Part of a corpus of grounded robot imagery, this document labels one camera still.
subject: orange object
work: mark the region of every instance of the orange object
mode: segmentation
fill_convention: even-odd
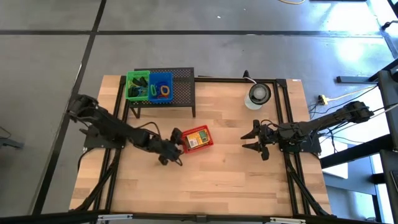
[[[162,95],[168,96],[170,94],[170,88],[168,86],[162,85],[160,87],[160,92],[162,93]]]
[[[206,135],[208,136],[208,140],[205,141],[205,144],[203,144],[202,146],[189,148],[186,143],[187,136],[194,134],[194,133],[199,133],[200,131],[203,131],[203,130],[205,130]],[[210,131],[207,128],[207,125],[203,125],[203,126],[200,126],[197,128],[190,129],[188,131],[184,131],[182,133],[182,141],[184,142],[184,144],[182,145],[182,147],[184,149],[184,153],[196,152],[196,151],[199,151],[199,150],[202,150],[202,149],[205,149],[205,148],[208,148],[208,147],[214,145],[213,139],[211,138]]]

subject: wooden table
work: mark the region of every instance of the wooden table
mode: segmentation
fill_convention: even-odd
[[[119,80],[120,76],[106,75],[99,90],[99,104],[110,112],[114,108]],[[287,80],[287,84],[294,121],[307,121],[301,81]],[[144,108],[140,119],[130,111],[128,124],[138,126],[153,121],[158,124],[163,138],[169,138],[174,127],[184,131],[206,124],[215,144],[203,151],[182,155],[182,167],[173,162],[162,166],[157,154],[128,144],[121,154],[111,211],[292,215],[283,154],[278,146],[268,146],[268,161],[262,161],[257,152],[241,147],[253,142],[240,140],[240,137],[252,129],[254,119],[270,119],[277,123],[274,95],[257,111],[245,107],[243,98],[250,86],[249,83],[196,83],[196,118],[192,118],[190,108]],[[284,121],[287,121],[282,90],[279,92]],[[83,158],[70,208],[79,206],[93,190],[103,155],[104,150],[98,149]],[[312,154],[301,153],[301,161],[307,188],[330,212],[319,160]],[[303,212],[299,188],[295,186],[295,189],[299,211]],[[105,187],[100,208],[104,207],[107,191]]]

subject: red basket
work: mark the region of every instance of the red basket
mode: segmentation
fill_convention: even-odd
[[[188,147],[185,145],[185,137],[187,137],[187,135],[189,135],[189,134],[192,134],[192,133],[195,133],[195,132],[198,132],[198,131],[202,131],[202,130],[206,130],[207,131],[207,133],[209,135],[209,143],[207,145],[198,147],[196,149],[188,150]],[[207,125],[203,125],[203,126],[200,126],[200,127],[197,127],[197,128],[193,128],[193,129],[188,130],[188,131],[184,131],[182,133],[182,138],[181,139],[184,142],[184,144],[182,144],[182,147],[184,149],[184,153],[196,152],[196,151],[199,151],[199,150],[202,150],[202,149],[206,149],[207,147],[213,145],[213,139],[211,138],[211,134],[210,134],[209,129],[207,128]]]

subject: green object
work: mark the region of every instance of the green object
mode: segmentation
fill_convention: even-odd
[[[149,83],[149,74],[150,71],[136,71],[136,72],[127,72],[126,74],[126,99],[129,101],[146,101],[148,100],[148,91],[147,91],[147,87],[141,87],[142,88],[142,94],[140,94],[137,97],[129,97],[129,91],[130,88],[134,88],[134,87],[140,87],[137,86],[136,84],[133,83],[133,79],[137,79],[139,80],[140,78],[144,78],[146,82]]]
[[[150,93],[152,94],[152,96],[157,96],[155,85],[150,86]]]
[[[206,131],[200,131],[199,136],[203,142],[207,142],[207,134]]]

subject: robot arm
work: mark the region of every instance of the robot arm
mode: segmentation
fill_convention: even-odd
[[[170,140],[163,140],[159,134],[144,128],[133,128],[115,118],[105,108],[98,105],[98,101],[90,96],[78,95],[71,102],[67,114],[74,122],[90,123],[96,131],[82,131],[86,135],[99,135],[107,141],[114,141],[119,138],[128,139],[135,147],[146,152],[159,154],[159,161],[166,165],[168,161],[178,162],[181,165],[179,156],[182,154],[176,144],[181,145],[182,132],[174,128]]]
[[[354,101],[344,105],[334,113],[322,116],[308,122],[261,124],[259,120],[253,121],[253,130],[242,136],[241,139],[253,139],[258,137],[258,142],[244,144],[242,147],[261,152],[262,160],[268,160],[269,152],[267,144],[279,143],[285,152],[320,152],[320,149],[312,149],[312,141],[319,131],[348,122],[362,123],[370,119],[374,113],[360,101]]]

